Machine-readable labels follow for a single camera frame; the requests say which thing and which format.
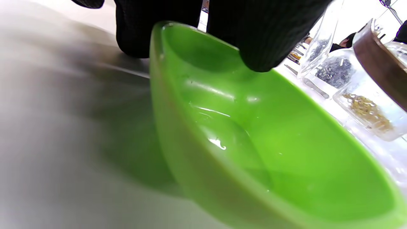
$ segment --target green bowl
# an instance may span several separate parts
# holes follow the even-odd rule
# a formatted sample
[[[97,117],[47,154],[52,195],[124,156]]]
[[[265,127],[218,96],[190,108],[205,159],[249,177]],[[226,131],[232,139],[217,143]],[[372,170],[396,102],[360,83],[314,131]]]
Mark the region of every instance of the green bowl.
[[[236,229],[395,229],[403,197],[369,152],[275,71],[159,23],[150,50],[165,159],[185,193]]]

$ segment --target finger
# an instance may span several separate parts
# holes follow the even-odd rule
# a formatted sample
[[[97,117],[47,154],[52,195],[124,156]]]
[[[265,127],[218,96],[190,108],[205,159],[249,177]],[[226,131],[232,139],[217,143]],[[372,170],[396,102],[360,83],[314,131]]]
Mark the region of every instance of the finger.
[[[90,9],[99,9],[103,6],[105,0],[72,0],[81,7],[86,7]]]
[[[331,0],[248,0],[238,30],[244,63],[257,72],[276,67],[311,30]]]
[[[197,27],[202,0],[116,0],[116,39],[120,49],[136,58],[148,58],[155,23],[163,20]]]

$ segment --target person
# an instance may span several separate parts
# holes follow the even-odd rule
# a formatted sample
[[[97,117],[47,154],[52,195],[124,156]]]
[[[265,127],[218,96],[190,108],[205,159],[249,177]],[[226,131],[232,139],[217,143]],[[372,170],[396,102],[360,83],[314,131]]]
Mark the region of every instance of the person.
[[[355,37],[355,35],[356,35],[356,33],[351,33],[351,34],[349,34],[349,36],[347,36],[345,39],[343,39],[339,44],[333,43],[329,52],[333,52],[335,50],[342,49],[342,48],[352,47],[353,38]],[[312,41],[311,37],[306,37],[304,39],[304,43],[306,43],[306,44],[310,44],[311,41]]]
[[[407,20],[400,26],[393,41],[407,44]]]
[[[72,0],[91,9],[104,0]],[[197,27],[202,0],[114,0],[119,48],[149,57],[150,36],[159,21]],[[215,0],[209,4],[207,32],[239,48],[244,64],[267,72],[280,64],[311,30],[332,0]]]

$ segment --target glass jar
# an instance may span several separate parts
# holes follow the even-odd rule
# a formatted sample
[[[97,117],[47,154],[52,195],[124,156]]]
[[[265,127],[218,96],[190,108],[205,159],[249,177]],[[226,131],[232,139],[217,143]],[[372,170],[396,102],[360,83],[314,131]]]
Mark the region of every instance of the glass jar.
[[[407,45],[389,42],[384,46],[406,70]],[[349,84],[335,93],[333,99],[357,122],[385,141],[407,134],[407,112],[382,90],[363,67],[352,73]]]
[[[376,21],[372,21],[372,32],[379,34],[382,29],[376,24]],[[355,43],[360,33],[356,33],[353,43]],[[332,98],[332,96],[347,83],[349,83],[351,76],[358,71],[363,71],[363,67],[357,60],[353,48],[343,48],[335,50],[318,63],[316,67],[307,71],[306,74],[302,74],[302,81],[306,85],[311,85],[320,95],[325,99]]]

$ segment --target jar lid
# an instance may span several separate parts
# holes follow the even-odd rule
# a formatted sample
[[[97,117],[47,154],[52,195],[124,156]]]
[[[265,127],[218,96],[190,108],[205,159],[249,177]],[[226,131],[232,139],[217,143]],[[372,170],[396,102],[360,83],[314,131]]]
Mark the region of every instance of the jar lid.
[[[373,31],[372,19],[353,45],[355,56],[376,84],[407,112],[406,66],[385,47]]]

